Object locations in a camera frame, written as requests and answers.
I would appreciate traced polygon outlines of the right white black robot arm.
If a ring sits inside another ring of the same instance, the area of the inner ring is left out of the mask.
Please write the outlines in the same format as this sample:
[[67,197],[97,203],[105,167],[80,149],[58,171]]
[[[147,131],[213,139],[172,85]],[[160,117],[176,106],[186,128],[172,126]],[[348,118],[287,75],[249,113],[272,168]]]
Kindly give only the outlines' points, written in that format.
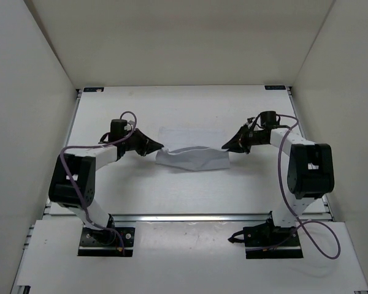
[[260,130],[244,125],[222,148],[248,154],[258,145],[278,148],[278,183],[288,188],[280,206],[270,213],[273,224],[263,229],[263,240],[274,246],[284,239],[284,228],[294,227],[310,204],[334,189],[332,149],[277,125]]

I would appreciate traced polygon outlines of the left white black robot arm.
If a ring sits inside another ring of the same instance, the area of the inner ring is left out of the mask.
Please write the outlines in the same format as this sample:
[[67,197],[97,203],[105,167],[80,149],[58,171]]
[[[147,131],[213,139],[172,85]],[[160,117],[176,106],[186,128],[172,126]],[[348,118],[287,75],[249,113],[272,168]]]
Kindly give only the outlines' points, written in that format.
[[94,146],[68,146],[60,152],[50,187],[49,200],[72,211],[101,243],[118,236],[111,214],[97,203],[96,172],[119,161],[126,152],[146,156],[163,149],[139,129],[110,131]]

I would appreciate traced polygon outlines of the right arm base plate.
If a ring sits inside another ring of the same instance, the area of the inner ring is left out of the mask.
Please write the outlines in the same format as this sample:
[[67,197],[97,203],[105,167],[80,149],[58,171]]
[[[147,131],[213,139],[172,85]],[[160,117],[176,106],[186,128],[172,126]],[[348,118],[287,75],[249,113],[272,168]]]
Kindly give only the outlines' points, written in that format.
[[302,248],[295,227],[276,227],[271,220],[263,224],[244,227],[233,233],[228,241],[244,244],[247,260],[300,259]]

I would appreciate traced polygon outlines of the white skirt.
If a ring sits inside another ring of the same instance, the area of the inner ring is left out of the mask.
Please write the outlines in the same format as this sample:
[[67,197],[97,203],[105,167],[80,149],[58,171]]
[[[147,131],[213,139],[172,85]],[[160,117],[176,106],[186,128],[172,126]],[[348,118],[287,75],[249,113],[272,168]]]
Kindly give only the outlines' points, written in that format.
[[158,139],[164,145],[156,153],[159,165],[191,172],[230,168],[229,153],[221,148],[226,139],[221,129],[161,127]]

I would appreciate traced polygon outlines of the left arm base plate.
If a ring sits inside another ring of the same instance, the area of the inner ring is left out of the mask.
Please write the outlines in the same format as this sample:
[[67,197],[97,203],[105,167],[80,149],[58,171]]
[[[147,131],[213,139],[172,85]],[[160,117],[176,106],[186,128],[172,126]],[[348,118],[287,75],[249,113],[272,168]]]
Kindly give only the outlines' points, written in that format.
[[82,228],[77,255],[80,257],[132,257],[135,227],[115,227],[123,244],[115,233],[106,230]]

